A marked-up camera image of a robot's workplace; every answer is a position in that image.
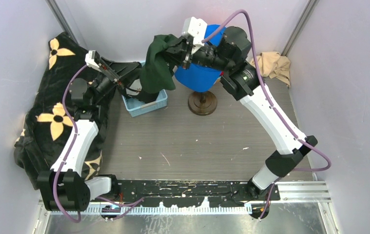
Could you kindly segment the blue bucket hat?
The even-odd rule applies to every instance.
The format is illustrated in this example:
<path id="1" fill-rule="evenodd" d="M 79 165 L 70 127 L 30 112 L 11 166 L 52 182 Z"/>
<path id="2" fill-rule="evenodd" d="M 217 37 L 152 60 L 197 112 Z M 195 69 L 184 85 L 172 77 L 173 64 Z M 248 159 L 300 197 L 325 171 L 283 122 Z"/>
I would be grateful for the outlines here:
<path id="1" fill-rule="evenodd" d="M 208 37 L 218 27 L 219 24 L 208 25 L 205 37 Z M 221 31 L 216 34 L 209 42 L 212 45 L 218 46 L 225 29 L 226 28 L 221 29 Z M 182 85 L 193 91 L 202 93 L 208 91 L 216 83 L 218 78 L 220 78 L 221 74 L 222 71 L 196 64 L 191 64 L 188 69 L 178 67 L 174 73 L 174 76 L 176 80 Z"/>

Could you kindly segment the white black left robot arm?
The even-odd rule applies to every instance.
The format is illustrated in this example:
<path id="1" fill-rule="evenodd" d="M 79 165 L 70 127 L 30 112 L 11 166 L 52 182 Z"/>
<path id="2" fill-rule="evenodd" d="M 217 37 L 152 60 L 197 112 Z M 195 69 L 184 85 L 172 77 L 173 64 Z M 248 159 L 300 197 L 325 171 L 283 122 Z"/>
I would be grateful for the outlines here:
<path id="1" fill-rule="evenodd" d="M 99 134 L 100 102 L 112 90 L 125 88 L 138 79 L 140 62 L 114 62 L 104 59 L 86 62 L 66 85 L 62 102 L 71 96 L 74 105 L 70 136 L 56 162 L 39 173 L 37 185 L 43 204 L 53 212 L 83 212 L 91 200 L 103 196 L 115 201 L 120 186 L 115 175 L 82 178 L 82 167 L 94 139 Z"/>

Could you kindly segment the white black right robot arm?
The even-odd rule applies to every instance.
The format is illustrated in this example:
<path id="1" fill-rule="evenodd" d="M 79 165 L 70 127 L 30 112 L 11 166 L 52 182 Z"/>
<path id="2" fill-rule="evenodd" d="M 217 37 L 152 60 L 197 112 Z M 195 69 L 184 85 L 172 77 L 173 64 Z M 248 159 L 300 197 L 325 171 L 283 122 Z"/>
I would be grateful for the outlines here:
<path id="1" fill-rule="evenodd" d="M 318 141 L 314 136 L 306 136 L 283 113 L 260 74 L 246 61 L 251 47 L 246 32 L 231 26 L 224 30 L 218 46 L 204 45 L 193 53 L 193 39 L 181 36 L 168 43 L 162 57 L 170 66 L 188 68 L 193 63 L 223 72 L 220 78 L 223 88 L 247 108 L 269 134 L 276 151 L 247 185 L 250 197 L 261 200 L 270 186 L 290 173 Z"/>

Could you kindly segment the dark green bucket hat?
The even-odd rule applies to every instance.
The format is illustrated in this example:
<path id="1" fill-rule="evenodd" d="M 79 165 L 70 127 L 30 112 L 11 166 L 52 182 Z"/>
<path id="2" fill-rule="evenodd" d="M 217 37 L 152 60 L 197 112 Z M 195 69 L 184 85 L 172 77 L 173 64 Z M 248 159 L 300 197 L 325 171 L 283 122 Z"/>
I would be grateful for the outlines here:
<path id="1" fill-rule="evenodd" d="M 163 56 L 163 53 L 169 48 L 169 43 L 176 39 L 178 37 L 172 34 L 156 35 L 149 45 L 139 78 L 142 89 L 147 93 L 155 94 L 163 89 L 169 91 L 176 89 L 172 78 L 172 68 Z"/>

